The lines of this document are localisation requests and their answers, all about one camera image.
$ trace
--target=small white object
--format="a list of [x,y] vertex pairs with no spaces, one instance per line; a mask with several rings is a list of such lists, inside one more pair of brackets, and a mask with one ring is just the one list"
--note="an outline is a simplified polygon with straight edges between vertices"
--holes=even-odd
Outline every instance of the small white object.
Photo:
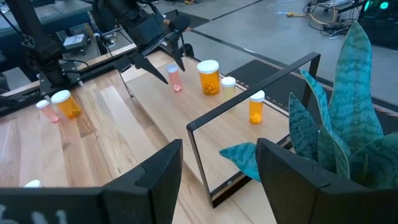
[[218,62],[215,60],[205,60],[197,65],[197,69],[199,70],[200,73],[203,74],[211,74],[217,71],[218,68],[219,68]]
[[77,44],[80,43],[84,40],[85,35],[84,34],[79,34],[79,35],[74,35],[72,37],[67,37],[65,41],[63,42],[64,46],[72,45],[72,44]]
[[221,85],[223,87],[234,87],[236,84],[236,79],[234,77],[225,77],[221,80]]
[[266,93],[264,93],[264,91],[262,90],[250,96],[250,100],[253,102],[262,102],[265,98],[266,98]]
[[32,180],[29,183],[27,183],[27,185],[25,185],[24,187],[43,187],[42,183],[39,180]]
[[176,65],[167,65],[166,66],[166,70],[168,73],[174,73],[176,71],[178,71],[178,66]]
[[36,107],[37,109],[41,110],[43,108],[45,108],[46,106],[48,106],[50,104],[50,102],[48,102],[47,100],[40,100],[38,103],[36,103]]
[[54,94],[51,97],[52,103],[62,103],[70,97],[70,92],[68,90],[62,90]]

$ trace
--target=pink pill bottle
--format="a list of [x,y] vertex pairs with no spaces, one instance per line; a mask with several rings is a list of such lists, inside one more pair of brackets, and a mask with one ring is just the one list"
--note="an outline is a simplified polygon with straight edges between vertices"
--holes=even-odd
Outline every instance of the pink pill bottle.
[[36,103],[36,108],[41,110],[43,114],[48,117],[48,119],[54,124],[60,120],[57,112],[54,111],[54,109],[50,105],[50,102],[48,102],[47,100],[42,100]]
[[178,66],[167,65],[166,70],[167,73],[169,74],[170,85],[172,86],[174,92],[180,92],[182,90],[182,81],[180,74],[178,73]]

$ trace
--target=black equipment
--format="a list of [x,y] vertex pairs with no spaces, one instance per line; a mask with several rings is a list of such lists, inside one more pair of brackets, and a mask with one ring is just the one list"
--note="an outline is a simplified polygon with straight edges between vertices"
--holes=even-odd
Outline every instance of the black equipment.
[[159,73],[159,71],[144,58],[145,55],[152,52],[157,46],[163,42],[167,43],[171,55],[176,61],[177,65],[185,71],[182,62],[182,53],[178,47],[178,39],[182,32],[188,27],[189,19],[187,17],[178,18],[186,19],[187,22],[183,23],[184,26],[164,30],[162,27],[163,15],[151,3],[151,1],[139,1],[143,4],[148,4],[153,11],[153,14],[148,14],[138,4],[138,0],[97,0],[94,4],[100,9],[101,6],[108,8],[112,13],[116,24],[120,24],[127,32],[132,41],[137,45],[138,50],[126,55],[119,60],[115,67],[120,72],[126,71],[131,64],[135,64],[137,68],[143,68],[148,72],[154,74],[157,78],[167,83],[167,80]]
[[171,223],[181,172],[176,139],[103,187],[0,189],[0,223]]
[[372,43],[398,50],[398,1],[368,0],[358,22]]
[[[185,71],[182,53],[178,48],[178,39],[186,27],[182,30],[164,30],[162,27],[163,16],[157,8],[151,2],[145,2],[154,12],[154,14],[148,14],[137,4],[137,1],[100,0],[98,2],[97,0],[94,4],[96,7],[107,7],[113,17],[105,19],[110,19],[115,24],[121,24],[137,45],[136,50],[117,61],[114,66],[123,72],[133,63],[137,68],[143,68],[167,83],[166,79],[144,56],[166,42],[172,57]],[[61,48],[53,38],[43,32],[31,1],[6,0],[6,2],[21,28],[21,31],[17,32],[22,38],[22,45],[27,49],[28,64],[32,69],[40,72],[42,95],[68,88],[80,81],[80,72],[76,70],[74,64],[60,65],[58,62],[62,59]]]
[[398,190],[371,190],[267,139],[257,140],[262,186],[278,224],[398,223]]

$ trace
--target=pill bottle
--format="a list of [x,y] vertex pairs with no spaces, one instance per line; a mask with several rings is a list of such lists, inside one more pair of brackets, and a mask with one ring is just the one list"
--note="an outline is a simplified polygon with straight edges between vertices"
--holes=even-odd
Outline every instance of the pill bottle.
[[76,118],[81,110],[75,99],[68,90],[62,90],[51,97],[52,103],[56,104],[60,111],[69,119]]
[[54,111],[50,105],[50,102],[47,100],[40,100],[38,103],[36,103],[36,108],[41,110],[43,114],[54,124],[59,121],[60,117],[58,116],[57,112]]
[[260,90],[249,99],[250,123],[259,124],[262,121],[262,105],[266,94]]
[[205,60],[198,64],[200,81],[203,93],[213,96],[220,92],[219,65],[215,60]]
[[235,85],[236,80],[233,77],[225,77],[221,80],[221,86],[223,87],[224,100],[230,100],[235,96]]
[[182,82],[181,82],[180,74],[178,73],[178,66],[167,65],[166,70],[167,70],[167,73],[169,74],[170,85],[172,86],[174,92],[180,92],[182,90]]

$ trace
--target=black metal frame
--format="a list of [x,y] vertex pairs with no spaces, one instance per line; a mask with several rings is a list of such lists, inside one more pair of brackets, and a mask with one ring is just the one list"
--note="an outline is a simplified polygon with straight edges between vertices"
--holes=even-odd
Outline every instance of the black metal frame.
[[[218,107],[214,108],[213,110],[207,112],[206,114],[200,116],[196,120],[192,121],[191,123],[187,124],[187,131],[188,131],[188,136],[192,145],[193,152],[195,154],[195,158],[197,160],[197,164],[199,167],[201,179],[203,181],[203,185],[206,190],[206,196],[207,199],[210,203],[210,205],[215,208],[217,207],[220,203],[222,203],[224,200],[229,198],[232,194],[237,192],[240,188],[242,188],[245,184],[247,184],[251,178],[248,176],[245,176],[242,172],[238,172],[232,177],[230,177],[228,180],[226,180],[224,183],[222,183],[220,186],[218,186],[216,189],[210,192],[209,186],[207,184],[207,179],[206,179],[206,174],[203,169],[203,164],[200,159],[199,151],[198,151],[198,146],[195,140],[195,137],[193,135],[194,130],[202,127],[204,124],[210,122],[211,120],[215,119],[219,115],[223,114],[224,112],[228,111],[232,107],[236,106],[240,102],[248,99],[250,96],[253,94],[257,93],[258,91],[264,89],[265,87],[273,84],[277,80],[280,80],[282,77],[290,74],[294,70],[298,69],[302,65],[310,62],[310,69],[309,69],[309,74],[313,78],[317,76],[317,71],[318,71],[318,66],[319,66],[319,61],[320,61],[321,55],[316,52],[312,52],[298,61],[286,66],[282,70],[276,72],[275,74],[271,75],[270,77],[266,78],[265,80],[259,82],[257,85],[254,85],[247,89],[246,91],[243,91],[242,93],[238,94],[234,98],[226,101],[225,103],[219,105]],[[304,94],[303,98],[301,100],[302,104],[307,108],[310,97],[311,97],[312,91],[308,84],[305,86],[304,89]],[[278,145],[289,149],[292,147],[292,143],[290,141],[289,135],[284,137],[278,142]]]

